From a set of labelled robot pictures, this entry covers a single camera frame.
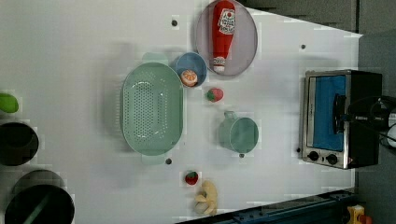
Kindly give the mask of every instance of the yellow object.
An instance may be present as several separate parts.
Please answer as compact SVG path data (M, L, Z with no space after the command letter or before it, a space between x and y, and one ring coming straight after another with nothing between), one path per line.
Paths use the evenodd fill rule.
M218 212L218 191L215 185L208 180L202 184L202 189L204 190L203 194L195 197L197 202L195 212L214 216Z
M364 215L364 207L360 205L355 205L348 207L347 210L349 211L350 214L350 220L348 221L347 224L362 224L361 222L358 221L358 217L360 215Z

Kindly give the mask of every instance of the oven knob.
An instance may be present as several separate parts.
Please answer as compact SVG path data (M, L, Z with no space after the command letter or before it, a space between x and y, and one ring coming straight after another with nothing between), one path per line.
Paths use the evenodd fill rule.
M308 158L312 161L317 161L319 159L319 154L316 151L311 151L308 155Z
M329 164L334 165L338 162L337 157L334 154L329 155L326 157L326 160L329 162Z

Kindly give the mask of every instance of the toy fruit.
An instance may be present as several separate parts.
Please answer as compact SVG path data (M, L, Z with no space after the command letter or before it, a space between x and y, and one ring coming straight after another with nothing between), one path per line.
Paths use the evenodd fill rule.
M196 172L190 172L186 175L184 180L189 185L195 185L198 182L198 174Z
M195 197L197 204L194 210L198 214L214 216L218 212L218 191L208 180L202 184L202 189L204 192Z
M211 101L211 102L217 102L219 100L222 99L223 97L223 91L219 88L213 88L210 89L207 94L206 94L206 98L207 100Z
M0 93L0 110L6 113L15 113L19 109L17 98L7 93Z
M180 76L181 82L188 86L193 87L198 82L198 76L192 70L184 71Z

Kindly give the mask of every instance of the red fruit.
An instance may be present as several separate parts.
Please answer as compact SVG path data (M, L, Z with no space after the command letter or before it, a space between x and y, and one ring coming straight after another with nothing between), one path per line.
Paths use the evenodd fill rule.
M198 174L196 172L190 172L184 178L187 184L195 185L198 182Z
M207 92L206 98L211 101L211 102L217 102L222 99L223 97L223 91L219 88L213 88L210 89L210 91Z

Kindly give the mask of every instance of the red ketchup bottle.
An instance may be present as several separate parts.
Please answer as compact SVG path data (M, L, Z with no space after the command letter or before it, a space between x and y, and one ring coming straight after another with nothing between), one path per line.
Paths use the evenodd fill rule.
M212 41L213 68L216 73L224 72L225 60L233 41L235 28L235 6L227 0L219 1L213 10Z

